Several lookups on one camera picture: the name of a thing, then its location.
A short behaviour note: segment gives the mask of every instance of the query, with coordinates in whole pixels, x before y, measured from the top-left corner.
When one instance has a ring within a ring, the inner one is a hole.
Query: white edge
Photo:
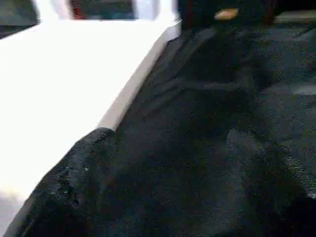
[[[119,93],[110,108],[106,111],[97,127],[107,127],[116,130],[120,122],[124,118],[132,101],[140,90],[146,76],[150,73],[153,65],[161,55],[165,48],[167,40],[168,29],[166,29],[161,36],[156,40],[152,49],[148,52],[139,67],[136,69],[130,80],[126,83],[122,91]]]

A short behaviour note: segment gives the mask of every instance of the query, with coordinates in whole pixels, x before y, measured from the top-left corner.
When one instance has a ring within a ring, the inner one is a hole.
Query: window
[[[0,0],[0,39],[37,23],[31,0]]]
[[[72,0],[83,19],[135,19],[133,0]]]

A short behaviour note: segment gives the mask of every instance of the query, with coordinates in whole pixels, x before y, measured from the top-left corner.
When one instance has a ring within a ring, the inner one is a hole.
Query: black fabric
[[[5,237],[315,236],[314,44],[305,28],[185,32]]]

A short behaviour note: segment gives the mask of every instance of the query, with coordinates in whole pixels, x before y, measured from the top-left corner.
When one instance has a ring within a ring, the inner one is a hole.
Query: white surface
[[[117,126],[165,31],[153,22],[66,20],[0,40],[0,201],[11,196],[17,210],[107,111],[102,123]]]

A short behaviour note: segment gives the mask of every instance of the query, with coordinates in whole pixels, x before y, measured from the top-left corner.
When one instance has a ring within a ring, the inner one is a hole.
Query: white trim
[[[73,19],[68,0],[32,0],[41,22]]]

